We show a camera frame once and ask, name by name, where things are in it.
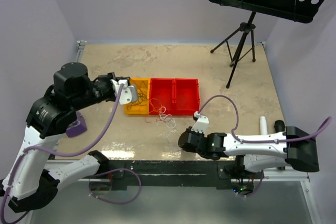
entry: white wall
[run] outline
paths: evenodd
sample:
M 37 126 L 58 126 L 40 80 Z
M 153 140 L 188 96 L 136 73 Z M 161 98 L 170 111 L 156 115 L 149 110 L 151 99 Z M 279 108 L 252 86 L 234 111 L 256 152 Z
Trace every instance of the white wall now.
M 314 21 L 280 19 L 266 42 L 266 55 L 288 125 L 312 133 L 329 115 L 317 137 L 321 171 L 310 174 L 324 224 L 336 220 L 336 0 L 325 0 Z
M 32 103 L 74 60 L 76 41 L 55 0 L 0 0 L 0 178 L 24 136 Z
M 91 42 L 218 42 L 250 15 L 208 0 L 56 1 L 75 37 Z M 276 20 L 256 16 L 256 41 L 266 40 Z

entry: tripod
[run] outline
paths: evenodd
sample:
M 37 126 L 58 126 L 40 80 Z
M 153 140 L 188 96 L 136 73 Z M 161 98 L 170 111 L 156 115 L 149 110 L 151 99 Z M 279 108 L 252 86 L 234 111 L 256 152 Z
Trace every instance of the tripod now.
M 231 63 L 230 63 L 230 67 L 233 66 L 233 69 L 231 71 L 231 75 L 230 75 L 230 78 L 229 78 L 229 81 L 226 85 L 226 88 L 230 88 L 230 84 L 231 84 L 231 81 L 232 81 L 232 78 L 233 78 L 233 75 L 235 73 L 235 70 L 236 70 L 236 67 L 237 67 L 237 64 L 238 62 L 243 59 L 251 50 L 252 50 L 252 61 L 255 62 L 256 61 L 256 56 L 255 56 L 255 51 L 254 51 L 254 32 L 253 30 L 256 28 L 256 26 L 254 24 L 252 24 L 253 22 L 253 19 L 254 17 L 256 16 L 256 12 L 252 12 L 251 13 L 251 16 L 248 20 L 247 23 L 243 22 L 240 24 L 240 27 L 235 30 L 230 36 L 228 36 L 226 39 L 224 39 L 221 43 L 219 43 L 214 49 L 212 49 L 210 52 L 213 53 L 218 47 L 220 47 L 222 44 L 226 43 L 227 45 L 227 48 L 229 50 L 229 55 L 230 55 L 230 59 L 231 59 Z M 235 55 L 233 56 L 232 58 L 232 55 L 231 55 L 231 51 L 230 51 L 230 46 L 229 46 L 229 43 L 228 43 L 228 40 L 230 38 L 232 38 L 237 32 L 239 31 L 242 31 L 243 32 L 243 35 L 241 36 L 241 39 L 240 39 L 240 42 L 238 44 L 238 47 L 237 47 L 237 50 L 235 52 Z M 251 43 L 252 43 L 252 47 L 250 48 L 250 50 L 248 50 L 242 57 L 240 57 L 240 55 L 242 54 L 241 51 L 243 50 L 243 46 L 244 46 L 244 43 L 245 43 L 245 40 L 246 40 L 246 37 L 247 35 L 251 32 Z

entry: beige table surface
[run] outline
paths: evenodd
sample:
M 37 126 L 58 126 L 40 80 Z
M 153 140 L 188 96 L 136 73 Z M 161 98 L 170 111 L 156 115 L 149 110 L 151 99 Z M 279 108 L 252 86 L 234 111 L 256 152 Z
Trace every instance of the beige table surface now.
M 133 78 L 197 78 L 201 104 L 216 94 L 225 94 L 237 104 L 240 135 L 259 134 L 259 118 L 264 115 L 268 132 L 273 133 L 275 120 L 283 120 L 278 97 L 262 46 L 256 46 L 239 62 L 230 89 L 226 83 L 231 73 L 226 47 L 210 54 L 213 45 L 87 45 L 81 62 L 93 80 L 100 74 L 115 72 Z M 113 102 L 102 102 L 81 110 L 88 130 L 80 136 L 64 137 L 58 150 L 75 152 L 89 145 L 103 129 Z M 230 132 L 236 123 L 233 106 L 223 98 L 214 99 L 202 112 L 209 118 L 207 134 Z M 176 132 L 163 122 L 146 123 L 142 116 L 127 116 L 119 106 L 116 116 L 102 140 L 93 148 L 110 159 L 199 160 L 193 153 L 181 152 L 179 133 L 192 126 L 192 117 L 175 117 Z

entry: white tube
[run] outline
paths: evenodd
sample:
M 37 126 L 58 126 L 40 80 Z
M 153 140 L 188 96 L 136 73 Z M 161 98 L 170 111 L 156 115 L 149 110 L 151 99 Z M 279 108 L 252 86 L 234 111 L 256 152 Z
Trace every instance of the white tube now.
M 260 134 L 268 135 L 266 117 L 260 117 Z

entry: yellow plastic box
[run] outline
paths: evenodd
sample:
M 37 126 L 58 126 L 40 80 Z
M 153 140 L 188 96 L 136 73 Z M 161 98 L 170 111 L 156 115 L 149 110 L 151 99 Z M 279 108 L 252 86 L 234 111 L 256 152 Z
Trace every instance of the yellow plastic box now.
M 132 102 L 124 105 L 126 115 L 148 115 L 149 114 L 149 92 L 151 79 L 132 78 L 131 84 L 135 84 L 139 99 L 137 102 Z

